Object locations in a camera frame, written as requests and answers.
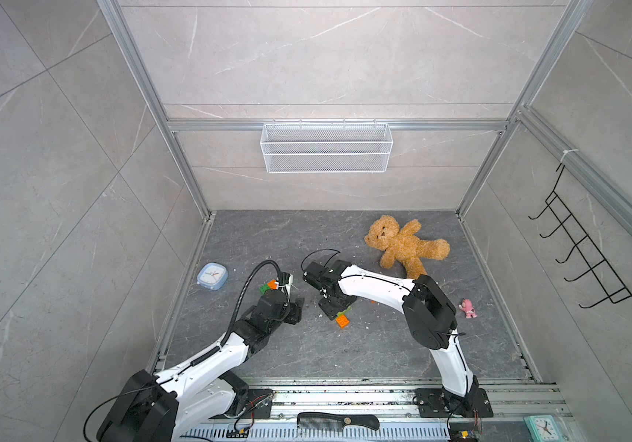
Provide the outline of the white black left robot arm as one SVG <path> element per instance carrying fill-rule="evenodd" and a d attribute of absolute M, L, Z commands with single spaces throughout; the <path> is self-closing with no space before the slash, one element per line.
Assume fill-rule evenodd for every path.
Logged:
<path fill-rule="evenodd" d="M 241 418 L 253 408 L 249 385 L 233 369 L 268 344 L 282 324 L 301 320 L 304 300 L 290 296 L 293 276 L 281 274 L 221 338 L 156 374 L 135 373 L 97 430 L 97 441 L 176 441 L 204 421 Z"/>

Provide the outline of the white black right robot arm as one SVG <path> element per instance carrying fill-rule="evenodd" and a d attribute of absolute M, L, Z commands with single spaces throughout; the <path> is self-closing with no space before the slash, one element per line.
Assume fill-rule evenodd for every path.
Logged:
<path fill-rule="evenodd" d="M 459 343 L 456 307 L 430 276 L 385 276 L 341 260 L 332 267 L 309 263 L 302 275 L 321 293 L 319 307 L 330 320 L 345 314 L 360 298 L 402 313 L 413 339 L 430 350 L 444 392 L 464 401 L 477 389 L 477 379 Z"/>

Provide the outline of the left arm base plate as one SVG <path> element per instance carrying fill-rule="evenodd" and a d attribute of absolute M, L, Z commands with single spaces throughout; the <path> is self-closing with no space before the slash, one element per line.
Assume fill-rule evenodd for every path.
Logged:
<path fill-rule="evenodd" d="M 223 416 L 229 419 L 236 419 L 239 416 L 267 419 L 271 416 L 273 399 L 275 392 L 270 389 L 238 392 Z"/>

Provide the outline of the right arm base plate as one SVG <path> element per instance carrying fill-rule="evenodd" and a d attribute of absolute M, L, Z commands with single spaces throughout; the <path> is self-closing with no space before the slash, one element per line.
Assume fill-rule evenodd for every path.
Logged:
<path fill-rule="evenodd" d="M 413 404 L 422 418 L 444 418 L 454 415 L 464 418 L 494 416 L 487 392 L 476 386 L 465 397 L 459 397 L 443 388 L 416 389 Z"/>

